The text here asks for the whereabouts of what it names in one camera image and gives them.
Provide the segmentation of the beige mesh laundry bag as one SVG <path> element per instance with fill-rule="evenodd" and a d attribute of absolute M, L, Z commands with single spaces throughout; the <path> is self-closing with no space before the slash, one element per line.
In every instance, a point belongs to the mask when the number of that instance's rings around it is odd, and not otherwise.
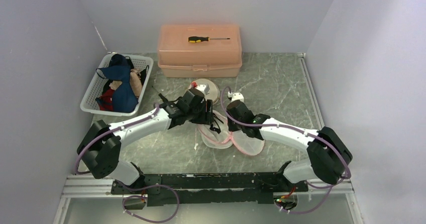
<path fill-rule="evenodd" d="M 199 78 L 195 81 L 192 81 L 188 86 L 188 89 L 197 88 L 204 93 L 204 96 L 207 100 L 212 100 L 213 104 L 216 104 L 219 101 L 220 90 L 218 86 L 209 79 Z"/>

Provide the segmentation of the white mesh bag red zipper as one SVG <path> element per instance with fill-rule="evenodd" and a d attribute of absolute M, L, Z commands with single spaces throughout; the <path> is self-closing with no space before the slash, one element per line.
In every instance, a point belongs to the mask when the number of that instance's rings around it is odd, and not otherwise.
<path fill-rule="evenodd" d="M 248 156 L 256 156 L 263 151 L 265 141 L 250 138 L 242 131 L 230 132 L 227 118 L 215 110 L 213 110 L 213 115 L 214 122 L 211 125 L 197 125 L 201 139 L 207 147 L 227 149 L 234 146 Z"/>

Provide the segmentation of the beige lace bra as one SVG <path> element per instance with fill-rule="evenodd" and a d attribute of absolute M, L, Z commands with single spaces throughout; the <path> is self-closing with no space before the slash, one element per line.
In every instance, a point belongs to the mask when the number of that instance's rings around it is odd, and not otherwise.
<path fill-rule="evenodd" d="M 113 80 L 111 83 L 107 84 L 107 87 L 109 87 L 112 90 L 116 90 L 122 85 L 122 83 L 123 83 L 122 81 Z M 139 78 L 137 77 L 137 75 L 135 73 L 132 73 L 131 71 L 130 71 L 130 86 L 136 98 L 139 98 L 141 95 L 143 86 L 141 85 L 141 82 Z"/>

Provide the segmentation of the navy blue bra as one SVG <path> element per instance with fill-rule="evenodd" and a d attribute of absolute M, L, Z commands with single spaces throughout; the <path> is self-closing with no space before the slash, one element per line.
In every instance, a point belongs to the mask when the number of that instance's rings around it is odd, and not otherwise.
<path fill-rule="evenodd" d="M 120 84 L 115 89 L 108 87 L 95 99 L 100 110 L 130 113 L 135 109 L 138 99 L 131 87 L 131 66 L 125 56 L 114 54 L 108 67 L 97 68 L 96 74 L 101 79 L 106 79 L 108 83 Z"/>

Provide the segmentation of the red bra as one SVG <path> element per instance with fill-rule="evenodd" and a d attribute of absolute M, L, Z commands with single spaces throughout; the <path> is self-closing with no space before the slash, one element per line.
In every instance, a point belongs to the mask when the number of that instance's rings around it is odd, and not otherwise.
<path fill-rule="evenodd" d="M 102 111 L 113 111 L 113 94 L 114 90 L 108 89 L 105 93 L 103 93 L 100 97 L 95 99 L 96 103 L 99 106 L 99 109 Z"/>

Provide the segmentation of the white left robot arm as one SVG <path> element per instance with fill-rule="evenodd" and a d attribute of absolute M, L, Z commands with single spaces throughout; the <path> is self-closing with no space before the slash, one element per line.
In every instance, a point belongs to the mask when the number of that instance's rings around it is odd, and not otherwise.
<path fill-rule="evenodd" d="M 97 121 L 88 130 L 79 147 L 75 172 L 80 162 L 95 179 L 111 177 L 132 194 L 143 190 L 145 175 L 134 163 L 120 159 L 120 152 L 128 145 L 150 134 L 162 132 L 185 122 L 210 125 L 213 123 L 212 101 L 205 84 L 188 89 L 175 101 L 163 100 L 143 115 L 127 121 L 106 124 Z"/>

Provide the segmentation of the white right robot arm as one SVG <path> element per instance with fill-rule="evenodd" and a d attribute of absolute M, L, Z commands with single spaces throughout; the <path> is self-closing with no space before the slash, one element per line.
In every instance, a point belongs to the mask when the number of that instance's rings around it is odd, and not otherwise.
<path fill-rule="evenodd" d="M 351 178 L 349 164 L 353 155 L 332 128 L 299 128 L 269 115 L 255 115 L 240 100 L 228 104 L 226 115 L 232 132 L 241 131 L 249 138 L 281 143 L 307 154 L 307 159 L 289 162 L 279 170 L 277 186 L 282 191 L 290 191 L 296 183 L 311 179 L 336 185 Z"/>

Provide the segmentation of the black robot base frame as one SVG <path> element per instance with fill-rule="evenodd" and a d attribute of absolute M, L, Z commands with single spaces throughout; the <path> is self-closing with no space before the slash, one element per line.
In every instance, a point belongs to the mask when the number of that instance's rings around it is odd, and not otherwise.
<path fill-rule="evenodd" d="M 145 174 L 128 188 L 113 181 L 111 194 L 145 194 L 147 205 L 256 202 L 272 204 L 280 195 L 307 192 L 303 182 L 284 180 L 278 172 L 240 172 L 208 174 Z"/>

